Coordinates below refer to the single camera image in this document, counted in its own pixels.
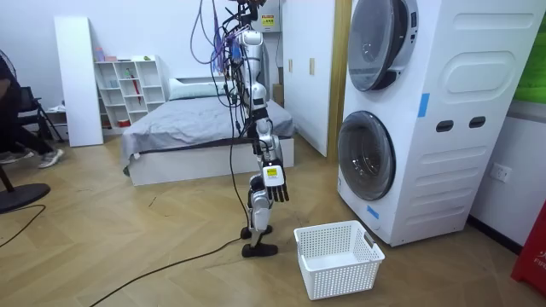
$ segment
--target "pillow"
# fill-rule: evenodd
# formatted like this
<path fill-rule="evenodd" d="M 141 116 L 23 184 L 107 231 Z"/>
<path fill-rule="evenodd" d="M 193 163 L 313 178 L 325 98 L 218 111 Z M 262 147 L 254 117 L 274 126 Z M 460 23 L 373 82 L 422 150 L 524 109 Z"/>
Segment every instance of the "pillow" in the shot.
<path fill-rule="evenodd" d="M 225 82 L 216 82 L 218 87 L 218 93 L 221 96 L 225 96 L 224 92 Z M 204 82 L 196 84 L 185 84 L 177 79 L 169 79 L 169 101 L 178 100 L 178 99 L 190 99 L 190 98 L 201 98 L 201 97 L 214 97 L 217 95 L 217 88 L 214 86 L 214 82 Z"/>

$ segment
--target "red object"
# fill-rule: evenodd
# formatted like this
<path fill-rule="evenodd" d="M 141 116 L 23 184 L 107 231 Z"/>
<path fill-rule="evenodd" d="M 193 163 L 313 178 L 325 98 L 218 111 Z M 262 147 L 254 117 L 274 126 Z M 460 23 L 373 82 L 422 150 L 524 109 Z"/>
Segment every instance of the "red object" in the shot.
<path fill-rule="evenodd" d="M 516 261 L 512 278 L 532 284 L 546 295 L 546 203 Z"/>
<path fill-rule="evenodd" d="M 118 120 L 119 127 L 129 127 L 130 125 L 131 125 L 131 122 L 129 121 L 129 119 Z"/>
<path fill-rule="evenodd" d="M 133 80 L 133 85 L 135 86 L 135 91 L 137 95 L 140 95 L 140 92 L 138 91 L 138 85 L 136 80 Z"/>

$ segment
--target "yellow label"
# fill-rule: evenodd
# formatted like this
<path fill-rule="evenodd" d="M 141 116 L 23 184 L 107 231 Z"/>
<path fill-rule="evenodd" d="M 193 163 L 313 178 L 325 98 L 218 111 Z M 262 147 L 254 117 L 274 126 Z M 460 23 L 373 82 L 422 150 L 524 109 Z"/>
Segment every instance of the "yellow label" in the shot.
<path fill-rule="evenodd" d="M 275 16 L 262 15 L 262 26 L 275 26 Z"/>

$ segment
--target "green wall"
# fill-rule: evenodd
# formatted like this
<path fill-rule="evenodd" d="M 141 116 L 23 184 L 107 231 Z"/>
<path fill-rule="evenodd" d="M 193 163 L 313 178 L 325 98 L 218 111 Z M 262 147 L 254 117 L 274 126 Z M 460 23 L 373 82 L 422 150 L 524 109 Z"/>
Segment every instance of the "green wall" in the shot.
<path fill-rule="evenodd" d="M 543 18 L 538 29 L 514 99 L 546 104 L 546 18 Z"/>

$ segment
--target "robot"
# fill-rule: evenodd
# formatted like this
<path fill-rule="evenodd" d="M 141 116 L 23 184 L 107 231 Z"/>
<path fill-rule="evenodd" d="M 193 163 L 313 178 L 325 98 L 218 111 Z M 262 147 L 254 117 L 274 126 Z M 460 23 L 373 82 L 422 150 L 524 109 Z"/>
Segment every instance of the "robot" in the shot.
<path fill-rule="evenodd" d="M 215 53 L 219 58 L 218 65 L 224 70 L 226 77 L 224 90 L 230 105 L 236 105 L 239 95 L 240 102 L 247 110 L 244 131 L 247 138 L 254 140 L 253 151 L 262 170 L 250 178 L 246 204 L 248 226 L 241 230 L 241 238 L 250 239 L 250 243 L 242 248 L 241 255 L 244 258 L 268 257 L 278 253 L 277 246 L 261 242 L 264 235 L 273 231 L 268 225 L 271 207 L 276 201 L 289 201 L 289 196 L 282 165 L 281 143 L 279 137 L 273 135 L 273 122 L 269 119 L 266 109 L 267 89 L 257 81 L 261 73 L 264 37 L 261 32 L 252 29 L 251 23 L 258 19 L 258 8 L 264 5 L 265 0 L 236 1 L 238 12 L 237 14 L 230 12 L 231 17 L 222 24 L 224 36 L 221 41 L 220 27 L 215 18 Z M 239 24 L 228 31 L 227 25 L 234 20 Z M 228 56 L 225 54 L 226 47 L 229 49 Z M 240 53 L 240 57 L 236 59 L 231 51 Z M 229 80 L 233 84 L 236 83 L 238 95 L 228 91 Z"/>

